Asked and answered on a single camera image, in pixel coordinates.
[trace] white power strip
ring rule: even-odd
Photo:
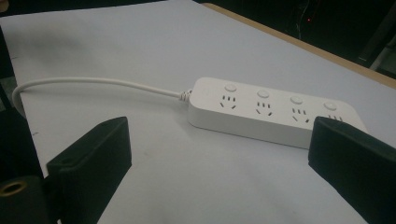
[[[211,77],[196,81],[188,120],[198,128],[309,148],[317,116],[367,133],[355,109],[344,102]]]

